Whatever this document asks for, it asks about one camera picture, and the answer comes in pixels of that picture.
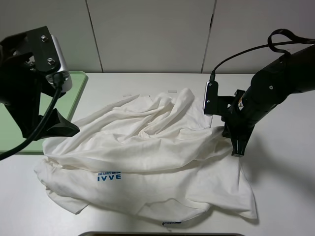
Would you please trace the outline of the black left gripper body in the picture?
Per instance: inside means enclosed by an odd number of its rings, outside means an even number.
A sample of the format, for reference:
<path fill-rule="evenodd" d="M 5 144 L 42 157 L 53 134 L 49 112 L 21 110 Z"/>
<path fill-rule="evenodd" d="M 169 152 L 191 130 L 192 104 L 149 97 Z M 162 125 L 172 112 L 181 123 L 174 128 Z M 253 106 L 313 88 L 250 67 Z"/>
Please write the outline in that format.
<path fill-rule="evenodd" d="M 0 101 L 27 138 L 38 126 L 41 94 L 52 97 L 46 76 L 60 67 L 47 26 L 6 37 L 0 42 Z"/>

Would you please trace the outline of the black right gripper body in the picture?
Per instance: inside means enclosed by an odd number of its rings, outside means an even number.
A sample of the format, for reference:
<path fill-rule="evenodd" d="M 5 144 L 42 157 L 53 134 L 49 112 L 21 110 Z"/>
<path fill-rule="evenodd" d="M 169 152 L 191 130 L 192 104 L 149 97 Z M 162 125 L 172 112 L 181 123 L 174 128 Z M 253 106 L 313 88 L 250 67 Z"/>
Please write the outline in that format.
<path fill-rule="evenodd" d="M 255 94 L 252 89 L 237 90 L 234 96 L 219 96 L 219 115 L 224 122 L 222 135 L 234 145 L 246 145 L 254 128 L 250 108 Z"/>

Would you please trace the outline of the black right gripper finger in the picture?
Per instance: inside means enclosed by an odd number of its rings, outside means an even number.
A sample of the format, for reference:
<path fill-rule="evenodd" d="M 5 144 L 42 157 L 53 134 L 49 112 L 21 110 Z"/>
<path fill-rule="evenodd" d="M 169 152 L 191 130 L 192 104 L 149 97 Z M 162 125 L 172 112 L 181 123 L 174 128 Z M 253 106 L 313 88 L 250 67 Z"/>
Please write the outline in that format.
<path fill-rule="evenodd" d="M 233 146 L 232 156 L 243 157 L 245 154 L 247 141 L 231 140 L 231 142 L 232 142 L 232 146 Z"/>

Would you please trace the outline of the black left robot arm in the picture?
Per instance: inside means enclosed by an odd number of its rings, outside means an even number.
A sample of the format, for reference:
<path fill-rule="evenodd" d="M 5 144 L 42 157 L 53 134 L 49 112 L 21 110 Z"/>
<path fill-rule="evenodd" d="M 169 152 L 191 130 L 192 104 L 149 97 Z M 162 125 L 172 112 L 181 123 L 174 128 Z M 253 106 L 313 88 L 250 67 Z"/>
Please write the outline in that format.
<path fill-rule="evenodd" d="M 64 96 L 72 88 L 58 40 L 47 26 L 6 37 L 0 42 L 0 102 L 27 138 L 39 125 L 40 97 Z"/>

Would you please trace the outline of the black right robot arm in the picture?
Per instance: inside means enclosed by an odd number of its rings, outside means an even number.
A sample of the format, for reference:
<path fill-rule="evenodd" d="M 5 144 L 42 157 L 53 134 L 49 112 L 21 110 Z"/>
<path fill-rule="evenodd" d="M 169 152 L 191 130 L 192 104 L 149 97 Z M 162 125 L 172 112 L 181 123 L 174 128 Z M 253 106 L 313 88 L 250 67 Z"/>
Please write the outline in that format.
<path fill-rule="evenodd" d="M 223 136 L 231 140 L 232 156 L 244 156 L 255 125 L 289 95 L 314 89 L 314 46 L 281 56 L 258 71 L 246 91 L 236 91 L 228 114 L 222 117 Z"/>

